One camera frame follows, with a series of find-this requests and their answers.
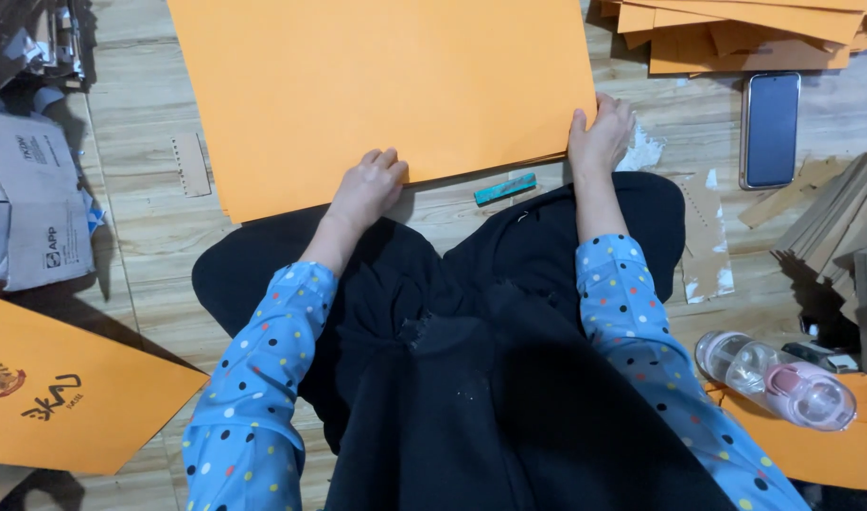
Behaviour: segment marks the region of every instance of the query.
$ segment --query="woman's left hand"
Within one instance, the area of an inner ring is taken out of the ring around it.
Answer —
[[[345,173],[326,215],[363,234],[399,200],[407,170],[394,147],[373,149]]]

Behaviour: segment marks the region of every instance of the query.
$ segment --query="black pants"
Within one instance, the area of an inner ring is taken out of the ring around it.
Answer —
[[[613,176],[657,296],[685,245],[670,181]],[[193,269],[234,336],[325,206],[254,221]],[[299,388],[339,455],[327,509],[731,509],[677,436],[581,336],[570,186],[439,257],[383,219],[360,239]]]

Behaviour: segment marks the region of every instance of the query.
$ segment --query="smartphone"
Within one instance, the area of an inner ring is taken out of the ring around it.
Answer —
[[[799,73],[752,76],[742,91],[739,186],[743,190],[780,188],[793,182]]]

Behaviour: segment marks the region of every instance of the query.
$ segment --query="hand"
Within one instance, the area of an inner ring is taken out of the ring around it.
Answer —
[[[363,234],[399,200],[407,170],[394,147],[373,149],[345,173],[326,216]]]
[[[569,131],[569,164],[573,177],[609,176],[629,151],[635,113],[628,101],[598,92],[598,116],[591,129],[587,119],[576,110]]]

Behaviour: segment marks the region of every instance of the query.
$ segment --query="person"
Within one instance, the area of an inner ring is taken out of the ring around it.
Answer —
[[[612,172],[634,124],[598,94],[572,185],[442,257],[382,218],[393,148],[207,250],[194,291],[234,340],[184,432],[187,511],[301,508],[298,396],[338,455],[327,510],[807,509],[668,330],[684,200]]]

